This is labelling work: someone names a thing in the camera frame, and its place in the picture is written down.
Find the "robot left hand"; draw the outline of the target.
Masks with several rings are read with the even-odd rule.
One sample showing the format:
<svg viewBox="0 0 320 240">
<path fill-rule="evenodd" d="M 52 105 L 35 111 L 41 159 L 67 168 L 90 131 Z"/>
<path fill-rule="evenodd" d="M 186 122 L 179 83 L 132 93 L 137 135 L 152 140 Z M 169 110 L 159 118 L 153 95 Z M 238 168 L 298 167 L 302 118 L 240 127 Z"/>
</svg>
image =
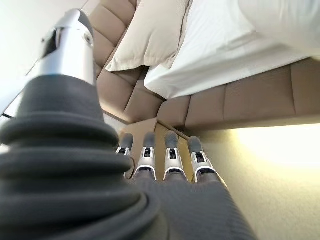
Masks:
<svg viewBox="0 0 320 240">
<path fill-rule="evenodd" d="M 3 240 L 254 240 L 250 225 L 206 157 L 188 141 L 194 182 L 177 136 L 165 136 L 164 178 L 155 137 L 145 136 L 131 179 L 133 136 L 104 121 L 96 88 L 94 32 L 69 10 L 43 40 L 17 115 L 0 131 Z"/>
</svg>

